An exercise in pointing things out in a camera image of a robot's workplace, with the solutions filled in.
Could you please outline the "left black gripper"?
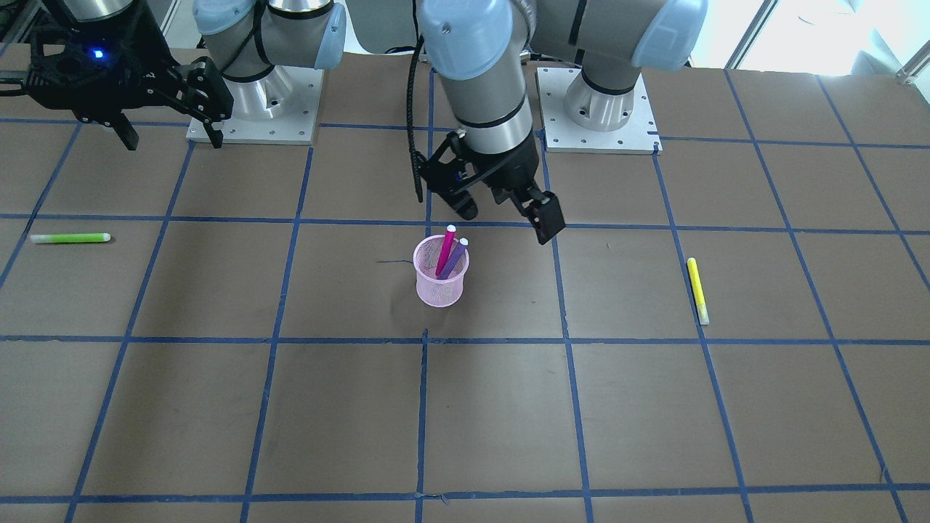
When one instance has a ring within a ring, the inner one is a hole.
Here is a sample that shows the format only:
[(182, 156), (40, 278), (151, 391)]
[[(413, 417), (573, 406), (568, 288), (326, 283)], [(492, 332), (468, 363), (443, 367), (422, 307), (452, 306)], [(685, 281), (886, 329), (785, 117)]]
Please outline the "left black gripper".
[[(533, 134), (504, 153), (479, 153), (471, 147), (465, 151), (475, 172), (484, 177), (482, 182), (491, 189), (495, 204), (509, 200), (520, 206), (520, 213), (534, 229), (539, 245), (548, 244), (567, 226), (558, 196), (552, 191), (542, 191), (535, 182), (539, 157)], [(459, 199), (454, 211), (463, 221), (472, 221), (478, 215), (474, 198)]]

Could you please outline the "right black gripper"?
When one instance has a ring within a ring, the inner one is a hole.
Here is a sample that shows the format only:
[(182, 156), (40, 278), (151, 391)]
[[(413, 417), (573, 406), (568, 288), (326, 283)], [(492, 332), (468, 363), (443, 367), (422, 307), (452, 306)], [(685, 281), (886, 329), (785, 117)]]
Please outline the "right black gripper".
[(30, 38), (30, 64), (21, 89), (40, 106), (69, 110), (77, 120), (109, 123), (129, 151), (140, 139), (124, 110), (169, 107), (192, 115), (214, 149), (219, 124), (233, 110), (232, 93), (211, 57), (197, 57), (184, 83), (150, 15), (116, 15), (93, 23), (39, 27)]

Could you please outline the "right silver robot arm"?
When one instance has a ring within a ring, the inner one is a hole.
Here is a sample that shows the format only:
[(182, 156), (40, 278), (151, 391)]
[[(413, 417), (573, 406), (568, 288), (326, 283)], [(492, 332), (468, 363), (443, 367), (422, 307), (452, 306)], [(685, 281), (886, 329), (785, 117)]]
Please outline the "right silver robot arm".
[(139, 143), (127, 110), (190, 117), (188, 139), (219, 148), (315, 141), (323, 72), (344, 53), (336, 1), (193, 1), (205, 44), (176, 59), (146, 1), (44, 1), (50, 23), (29, 39), (25, 70), (4, 70), (2, 95), (27, 96)]

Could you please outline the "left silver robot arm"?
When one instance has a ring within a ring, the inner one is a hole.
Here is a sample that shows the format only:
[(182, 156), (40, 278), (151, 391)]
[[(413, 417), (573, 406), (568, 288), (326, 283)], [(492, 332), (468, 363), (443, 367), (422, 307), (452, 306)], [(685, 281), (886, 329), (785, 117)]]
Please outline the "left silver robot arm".
[(562, 106), (591, 133), (624, 128), (642, 69), (680, 70), (704, 26), (707, 1), (421, 1), (414, 52), (438, 73), (458, 128), (426, 158), (409, 145), (416, 198), (439, 196), (459, 218), (482, 183), (548, 243), (565, 228), (559, 199), (535, 180), (535, 129), (521, 54), (578, 67)]

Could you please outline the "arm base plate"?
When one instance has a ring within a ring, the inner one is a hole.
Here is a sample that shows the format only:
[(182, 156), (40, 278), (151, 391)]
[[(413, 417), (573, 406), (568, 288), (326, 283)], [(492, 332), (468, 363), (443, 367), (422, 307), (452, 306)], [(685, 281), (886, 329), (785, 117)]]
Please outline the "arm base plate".
[(578, 68), (538, 67), (546, 147), (561, 153), (657, 155), (663, 145), (644, 79), (631, 92), (596, 92)]
[(250, 83), (226, 81), (232, 115), (215, 128), (223, 145), (299, 145), (315, 142), (324, 70), (276, 66)]

